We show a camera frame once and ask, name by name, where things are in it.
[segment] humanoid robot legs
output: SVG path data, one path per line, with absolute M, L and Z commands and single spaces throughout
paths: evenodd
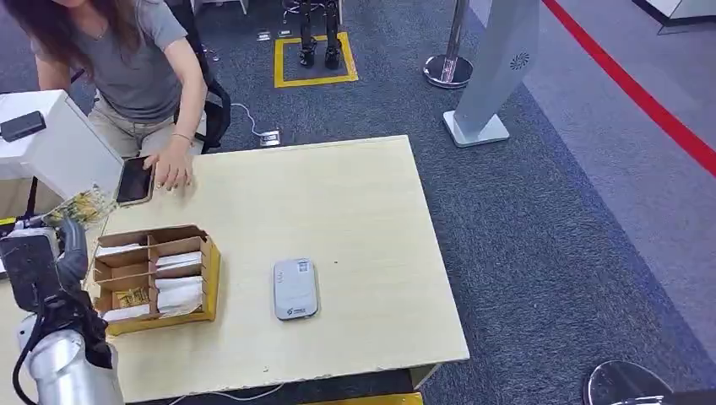
M 313 66 L 316 54 L 316 40 L 311 35 L 311 0 L 301 0 L 301 65 Z M 340 66 L 340 40 L 338 39 L 339 8 L 336 0 L 326 1 L 326 68 L 338 69 Z

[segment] woman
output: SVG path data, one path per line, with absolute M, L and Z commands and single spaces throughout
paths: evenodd
M 40 89 L 67 90 L 70 68 L 84 68 L 98 89 L 98 133 L 124 158 L 148 156 L 157 188 L 191 182 L 206 83 L 163 0 L 3 1 L 30 36 Z

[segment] stanchion base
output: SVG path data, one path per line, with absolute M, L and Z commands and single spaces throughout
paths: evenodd
M 634 398 L 644 398 L 639 403 L 662 403 L 660 399 L 671 393 L 671 388 L 652 371 L 628 361 L 612 360 L 600 364 L 585 381 L 584 405 L 612 405 Z
M 453 135 L 453 141 L 458 148 L 467 148 L 468 146 L 503 141 L 510 138 L 510 132 L 507 131 L 497 114 L 492 116 L 487 125 L 482 128 L 482 131 L 475 133 L 463 133 L 458 123 L 455 122 L 454 116 L 455 111 L 448 111 L 442 114 L 442 120 L 445 122 L 450 134 Z
M 459 89 L 468 85 L 472 76 L 472 63 L 463 57 L 458 57 L 455 62 L 455 73 L 452 79 L 443 77 L 442 70 L 445 66 L 446 55 L 438 55 L 427 60 L 423 67 L 428 83 L 443 89 Z

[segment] bracelet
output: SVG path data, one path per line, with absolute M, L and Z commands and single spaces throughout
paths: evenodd
M 172 137 L 182 137 L 182 138 L 186 139 L 187 141 L 189 141 L 189 143 L 190 143 L 191 145 L 194 145 L 194 140 L 191 139 L 190 137 L 186 136 L 186 135 L 182 135 L 182 134 L 180 134 L 180 133 L 178 133 L 178 132 L 175 132 L 175 133 L 172 133 L 171 136 L 172 136 Z

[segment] woman's arm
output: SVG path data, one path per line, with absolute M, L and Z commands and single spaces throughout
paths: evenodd
M 157 187 L 166 186 L 171 190 L 192 181 L 192 162 L 187 151 L 201 121 L 207 88 L 199 61 L 186 38 L 172 42 L 164 49 L 164 54 L 182 82 L 181 108 L 169 143 L 159 154 L 149 156 L 144 167 L 156 164 Z
M 40 90 L 69 90 L 69 67 L 61 62 L 35 57 Z
M 172 42 L 164 53 L 182 82 L 182 108 L 176 121 L 176 133 L 193 139 L 201 120 L 207 91 L 199 60 L 185 38 Z

